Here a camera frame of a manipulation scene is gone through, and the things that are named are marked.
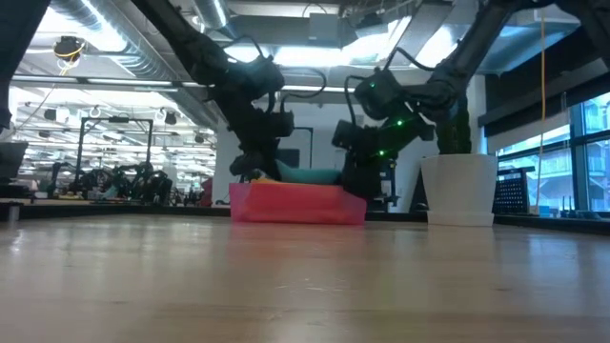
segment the wooden tabletop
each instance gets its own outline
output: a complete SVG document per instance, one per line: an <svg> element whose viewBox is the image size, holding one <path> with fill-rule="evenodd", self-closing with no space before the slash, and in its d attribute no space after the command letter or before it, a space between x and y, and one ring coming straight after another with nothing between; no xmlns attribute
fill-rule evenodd
<svg viewBox="0 0 610 343"><path fill-rule="evenodd" d="M2 342L608 342L610 240L112 216L0 231Z"/></svg>

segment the white pot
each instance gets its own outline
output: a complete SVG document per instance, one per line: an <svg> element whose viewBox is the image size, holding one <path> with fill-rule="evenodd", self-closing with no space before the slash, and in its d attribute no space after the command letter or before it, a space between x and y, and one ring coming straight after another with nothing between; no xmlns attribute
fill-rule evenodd
<svg viewBox="0 0 610 343"><path fill-rule="evenodd" d="M421 161L428 198L428 224L490 227L498 159L484 154L451 154Z"/></svg>

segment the red box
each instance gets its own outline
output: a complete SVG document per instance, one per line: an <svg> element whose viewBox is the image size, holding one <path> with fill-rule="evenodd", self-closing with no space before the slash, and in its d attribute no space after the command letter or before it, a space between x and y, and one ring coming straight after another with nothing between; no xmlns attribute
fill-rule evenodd
<svg viewBox="0 0 610 343"><path fill-rule="evenodd" d="M231 218L236 222L362 225L366 201L339 186L233 183Z"/></svg>

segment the pipe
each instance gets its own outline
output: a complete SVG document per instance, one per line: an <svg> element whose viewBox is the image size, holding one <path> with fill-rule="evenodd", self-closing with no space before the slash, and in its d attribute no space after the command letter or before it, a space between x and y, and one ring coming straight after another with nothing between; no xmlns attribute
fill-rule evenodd
<svg viewBox="0 0 610 343"><path fill-rule="evenodd" d="M218 30L231 39L237 38L237 33L229 23L231 15L225 0L193 0L193 5L205 28Z"/></svg>
<svg viewBox="0 0 610 343"><path fill-rule="evenodd" d="M113 1L52 0L51 9L80 24L89 43L104 52L121 52L112 60L137 78L175 80L177 73ZM215 129L218 117L188 90L163 93L196 125Z"/></svg>

